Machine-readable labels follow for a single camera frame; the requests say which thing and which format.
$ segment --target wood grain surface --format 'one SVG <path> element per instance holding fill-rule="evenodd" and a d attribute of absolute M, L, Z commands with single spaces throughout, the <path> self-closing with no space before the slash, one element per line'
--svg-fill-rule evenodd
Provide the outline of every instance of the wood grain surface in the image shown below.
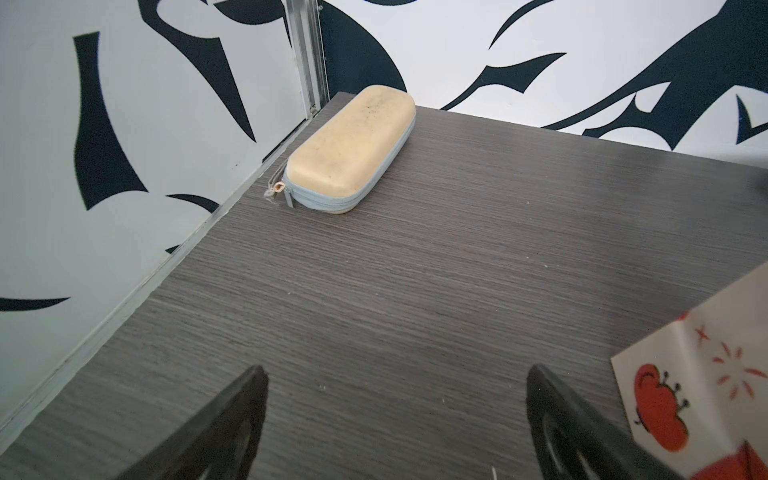
<path fill-rule="evenodd" d="M 267 177 L 0 477 L 110 478 L 255 363 L 252 478 L 540 478 L 532 364 L 626 429 L 609 358 L 768 257 L 765 170 L 427 108 L 348 214 L 270 204 Z"/>

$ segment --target black and white wall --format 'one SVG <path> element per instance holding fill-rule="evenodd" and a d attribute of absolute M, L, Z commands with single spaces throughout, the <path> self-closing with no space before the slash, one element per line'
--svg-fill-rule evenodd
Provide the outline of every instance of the black and white wall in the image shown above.
<path fill-rule="evenodd" d="M 325 0 L 329 89 L 768 167 L 764 0 Z"/>
<path fill-rule="evenodd" d="M 0 428 L 305 118 L 281 0 L 0 6 Z"/>

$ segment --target black decorative print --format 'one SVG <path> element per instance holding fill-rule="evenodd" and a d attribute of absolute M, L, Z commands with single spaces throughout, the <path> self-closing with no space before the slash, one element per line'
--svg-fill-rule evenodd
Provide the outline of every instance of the black decorative print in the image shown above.
<path fill-rule="evenodd" d="M 40 310 L 57 305 L 65 300 L 69 300 L 69 297 L 41 300 L 0 297 L 0 312 L 28 312 L 29 310 Z"/>
<path fill-rule="evenodd" d="M 406 3 L 415 1 L 416 0 L 366 0 L 368 3 L 375 3 L 377 5 L 405 5 Z"/>
<path fill-rule="evenodd" d="M 736 96 L 736 102 L 739 105 L 739 134 L 736 138 L 736 144 L 738 145 L 741 142 L 749 140 L 755 135 L 761 134 L 768 130 L 768 122 L 753 127 L 752 121 L 750 120 L 750 114 L 748 111 L 746 111 L 744 102 L 741 101 L 739 95 Z"/>
<path fill-rule="evenodd" d="M 191 204 L 195 204 L 198 207 L 202 207 L 205 210 L 208 210 L 210 213 L 213 213 L 219 207 L 219 204 L 217 204 L 210 198 L 201 197 L 200 195 L 174 194 L 174 195 L 166 195 L 166 197 L 176 198 L 178 200 L 184 200 L 185 202 L 190 202 Z"/>
<path fill-rule="evenodd" d="M 659 134 L 674 149 L 705 110 L 733 86 L 768 92 L 766 58 L 768 8 L 765 1 L 727 0 L 717 15 L 672 45 L 623 87 L 586 110 L 545 128 L 561 130 L 628 95 L 670 82 L 651 113 L 639 111 L 632 102 L 609 125 L 589 129 L 584 134 L 599 137 L 615 128 L 639 127 Z M 740 115 L 741 118 L 748 119 L 748 116 Z M 765 130 L 763 125 L 755 130 L 750 125 L 749 130 L 743 131 L 741 124 L 740 120 L 740 141 Z"/>
<path fill-rule="evenodd" d="M 218 38 L 198 38 L 187 35 L 165 23 L 157 14 L 157 4 L 160 0 L 138 0 L 139 11 L 144 23 L 168 40 L 187 60 L 203 75 L 208 84 L 219 96 L 232 118 L 240 125 L 248 138 L 256 141 L 253 136 L 248 114 L 245 112 L 243 100 L 237 90 L 237 84 L 232 76 L 230 63 L 224 54 L 221 40 Z"/>
<path fill-rule="evenodd" d="M 214 3 L 214 6 L 230 20 L 245 25 L 262 25 L 282 18 L 290 43 L 288 17 L 280 0 L 224 0 Z"/>
<path fill-rule="evenodd" d="M 86 210 L 121 192 L 147 191 L 109 121 L 98 74 L 98 39 L 98 31 L 74 37 L 80 69 L 80 125 L 74 142 L 74 172 Z"/>
<path fill-rule="evenodd" d="M 328 2 L 320 1 L 320 29 L 330 96 L 358 94 L 373 84 L 406 91 L 406 84 L 384 47 L 357 22 Z"/>
<path fill-rule="evenodd" d="M 523 15 L 530 12 L 536 7 L 541 7 L 545 3 L 549 3 L 552 0 L 532 0 L 531 2 L 526 3 L 522 7 L 515 10 L 515 13 L 509 16 L 507 18 L 507 21 L 504 22 L 502 27 L 496 32 L 496 36 L 491 41 L 491 44 L 488 46 L 488 48 L 492 47 L 494 43 L 498 40 L 499 37 L 502 36 L 502 33 L 507 31 L 507 28 L 511 27 L 513 23 L 515 23 L 517 20 L 519 20 Z"/>
<path fill-rule="evenodd" d="M 550 53 L 538 58 L 533 58 L 508 67 L 485 67 L 480 76 L 464 90 L 462 94 L 454 98 L 441 110 L 450 110 L 466 100 L 469 95 L 475 93 L 480 87 L 486 85 L 504 85 L 512 90 L 524 92 L 526 88 L 542 73 L 552 62 L 565 55 L 565 53 Z"/>

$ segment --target carton with red print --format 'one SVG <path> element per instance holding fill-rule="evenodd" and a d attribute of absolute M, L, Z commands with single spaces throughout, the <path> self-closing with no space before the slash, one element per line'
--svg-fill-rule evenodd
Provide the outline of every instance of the carton with red print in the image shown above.
<path fill-rule="evenodd" d="M 768 480 L 768 263 L 611 361 L 651 454 L 693 480 Z"/>

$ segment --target pencil case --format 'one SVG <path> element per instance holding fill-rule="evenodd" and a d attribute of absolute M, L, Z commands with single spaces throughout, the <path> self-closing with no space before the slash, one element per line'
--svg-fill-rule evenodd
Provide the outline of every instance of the pencil case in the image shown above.
<path fill-rule="evenodd" d="M 350 211 L 392 163 L 415 116 L 413 98 L 404 91 L 363 89 L 288 157 L 265 196 L 282 192 L 291 207 L 295 200 L 330 214 Z"/>

